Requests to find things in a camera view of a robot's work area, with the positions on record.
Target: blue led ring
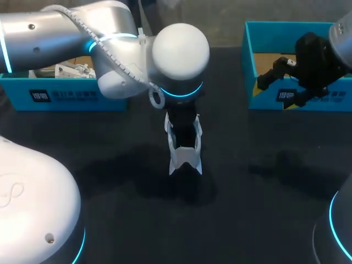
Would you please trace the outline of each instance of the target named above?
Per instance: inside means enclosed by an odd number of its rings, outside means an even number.
[[[83,241],[82,241],[81,248],[79,249],[78,254],[77,254],[75,260],[72,262],[72,264],[75,264],[78,261],[80,255],[82,253],[85,240],[86,240],[86,229],[84,229],[84,235],[83,235]]]
[[[9,60],[9,54],[7,53],[7,48],[6,48],[6,43],[5,43],[4,28],[2,26],[1,20],[0,20],[0,43],[1,43],[2,53],[3,53],[4,59],[5,59],[7,72],[12,73],[12,68],[11,68],[11,64],[10,64],[10,60]]]
[[[185,94],[185,95],[174,95],[173,93],[167,92],[166,90],[162,89],[161,87],[160,87],[160,89],[161,89],[165,94],[170,95],[170,96],[172,96],[172,97],[188,97],[188,96],[191,96],[191,95],[195,94],[196,92],[198,92],[198,90],[201,89],[202,85],[203,85],[203,82],[198,86],[198,88],[197,88],[196,90],[194,90],[193,92],[187,93],[187,94]]]
[[[352,256],[347,252],[347,250],[345,249],[345,247],[342,245],[341,241],[339,240],[339,238],[337,237],[334,225],[332,223],[332,205],[334,203],[335,197],[337,195],[337,193],[334,195],[334,198],[332,199],[331,203],[330,203],[330,209],[329,209],[329,221],[330,221],[330,227],[331,227],[331,231],[335,237],[335,240],[337,242],[337,244],[340,246],[340,248],[342,249],[342,251],[345,253],[345,255],[350,259],[350,261],[352,261]]]

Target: blue cardboard box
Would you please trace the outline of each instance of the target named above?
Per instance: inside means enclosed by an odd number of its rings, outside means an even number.
[[[105,98],[96,79],[14,78],[0,85],[17,111],[125,111],[127,100]]]
[[[241,50],[241,66],[244,84],[249,98],[250,109],[283,110],[283,99],[296,91],[304,89],[298,86],[295,79],[289,76],[277,80],[262,91],[257,88],[259,76],[257,54],[294,54],[295,43],[305,33],[311,31],[318,36],[328,38],[332,23],[301,23],[301,22],[259,22],[248,21],[245,24],[243,45]],[[266,62],[267,70],[272,67],[274,59]],[[329,95],[314,98],[303,107],[292,106],[295,111],[341,111],[352,112],[352,78],[345,76],[329,85]]]

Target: black table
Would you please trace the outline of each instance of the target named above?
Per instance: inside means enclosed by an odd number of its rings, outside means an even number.
[[[212,49],[205,90],[198,181],[168,180],[164,112],[146,95],[132,99],[126,113],[3,107],[1,135],[61,161],[78,182],[87,264],[312,263],[312,228],[329,195],[263,176],[285,166],[288,173],[308,168],[294,173],[310,184],[326,182],[313,175],[318,168],[334,171],[332,181],[347,175],[352,114],[249,113],[239,48]],[[261,168],[277,157],[281,169]],[[249,173],[253,164],[259,169]]]

